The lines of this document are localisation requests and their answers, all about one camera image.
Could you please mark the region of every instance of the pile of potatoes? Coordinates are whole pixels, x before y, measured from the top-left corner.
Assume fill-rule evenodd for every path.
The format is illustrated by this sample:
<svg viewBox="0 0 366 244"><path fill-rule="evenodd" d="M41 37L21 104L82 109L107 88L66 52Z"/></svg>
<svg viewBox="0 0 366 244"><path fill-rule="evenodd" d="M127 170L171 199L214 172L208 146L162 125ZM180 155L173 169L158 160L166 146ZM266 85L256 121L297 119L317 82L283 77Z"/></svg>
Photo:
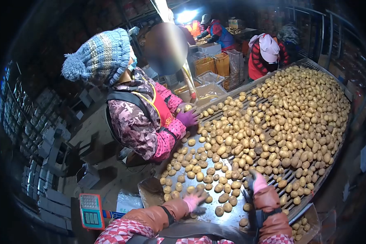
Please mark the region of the pile of potatoes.
<svg viewBox="0 0 366 244"><path fill-rule="evenodd" d="M223 206L216 208L217 216L232 211L237 203L235 198L240 195L240 180L249 175L249 169L275 181L277 191L282 193L281 206L287 207L291 199L298 205L333 163L350 108L333 77L302 66L277 71L249 94L241 92L234 100L229 96L224 103L202 111L200 118L220 112L222 117L200 122L197 133L203 147L197 151L179 149L161 177L174 175L178 168L185 167L187 178L207 183L201 186L206 190L211 190L211 183L218 181L214 191L224 193L218 199ZM182 139L186 141L189 146L196 144L195 139ZM220 159L231 155L234 158L229 170ZM207 168L207 159L214 162L214 167L208 168L205 176L201 169ZM295 178L287 177L292 181L285 178L289 170L295 174ZM185 177L179 176L178 181L185 182ZM179 189L170 195L171 189L166 188L166 201L179 197ZM248 203L244 205L244 211L251 208Z"/></svg>
<svg viewBox="0 0 366 244"><path fill-rule="evenodd" d="M295 241L301 240L302 236L310 230L310 224L307 218L302 216L297 222L292 224L292 234Z"/></svg>
<svg viewBox="0 0 366 244"><path fill-rule="evenodd" d="M235 29L235 28L231 28L231 27L225 27L225 29L232 35L237 35L237 34L241 33L240 29Z"/></svg>
<svg viewBox="0 0 366 244"><path fill-rule="evenodd" d="M196 41L195 45L206 44L210 37L211 37L211 35L207 35L204 38L199 39L198 41Z"/></svg>

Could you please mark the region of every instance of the purple glove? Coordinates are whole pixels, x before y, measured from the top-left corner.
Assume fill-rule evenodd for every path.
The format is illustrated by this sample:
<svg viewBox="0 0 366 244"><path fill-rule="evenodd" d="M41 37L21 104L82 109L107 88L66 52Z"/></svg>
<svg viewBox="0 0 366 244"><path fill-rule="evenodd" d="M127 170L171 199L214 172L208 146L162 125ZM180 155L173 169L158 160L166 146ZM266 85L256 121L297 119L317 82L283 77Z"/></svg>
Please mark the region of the purple glove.
<svg viewBox="0 0 366 244"><path fill-rule="evenodd" d="M198 124L198 117L200 114L194 114L194 110L190 110L187 112L183 112L183 110L180 110L180 112L178 113L178 115L176 115L176 119L180 120L180 122L186 126L186 127L190 127L194 124Z"/></svg>

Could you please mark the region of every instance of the red and white checkered jacket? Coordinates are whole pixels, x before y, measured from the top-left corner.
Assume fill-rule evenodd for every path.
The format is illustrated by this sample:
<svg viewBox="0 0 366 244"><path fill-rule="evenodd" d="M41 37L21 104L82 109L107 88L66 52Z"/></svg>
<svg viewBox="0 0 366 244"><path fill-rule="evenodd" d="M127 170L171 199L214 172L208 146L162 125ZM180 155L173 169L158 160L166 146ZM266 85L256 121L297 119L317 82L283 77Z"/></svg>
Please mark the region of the red and white checkered jacket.
<svg viewBox="0 0 366 244"><path fill-rule="evenodd" d="M157 237L152 228L143 224L127 220L116 219L100 234L95 244L125 244L133 235L142 235L148 238ZM157 244L160 244L164 238L158 237ZM212 244L207 236L200 238L178 239L177 244ZM232 241L220 240L218 244L234 244ZM263 240L260 244L293 244L293 237L287 235L274 235Z"/></svg>

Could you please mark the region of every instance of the digital scale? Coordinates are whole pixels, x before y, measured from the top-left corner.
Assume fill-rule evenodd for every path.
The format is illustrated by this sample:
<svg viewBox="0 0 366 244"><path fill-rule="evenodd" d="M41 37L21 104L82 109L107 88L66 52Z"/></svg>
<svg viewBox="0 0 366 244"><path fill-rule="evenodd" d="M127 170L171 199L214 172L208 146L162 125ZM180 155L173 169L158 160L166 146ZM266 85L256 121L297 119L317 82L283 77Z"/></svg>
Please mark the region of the digital scale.
<svg viewBox="0 0 366 244"><path fill-rule="evenodd" d="M82 224L86 229L104 230L105 221L108 219L120 219L124 213L106 211L102 209L102 201L98 194L80 194L80 213Z"/></svg>

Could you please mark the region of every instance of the scale display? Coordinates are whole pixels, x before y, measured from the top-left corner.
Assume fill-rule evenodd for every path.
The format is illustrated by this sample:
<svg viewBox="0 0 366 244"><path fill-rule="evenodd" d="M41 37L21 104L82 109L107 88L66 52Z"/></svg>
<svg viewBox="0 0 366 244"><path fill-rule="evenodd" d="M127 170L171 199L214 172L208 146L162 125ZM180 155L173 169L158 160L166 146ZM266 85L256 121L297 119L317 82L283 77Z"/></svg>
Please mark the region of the scale display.
<svg viewBox="0 0 366 244"><path fill-rule="evenodd" d="M99 195L80 194L80 210L84 228L104 230L105 223L100 203L101 200Z"/></svg>

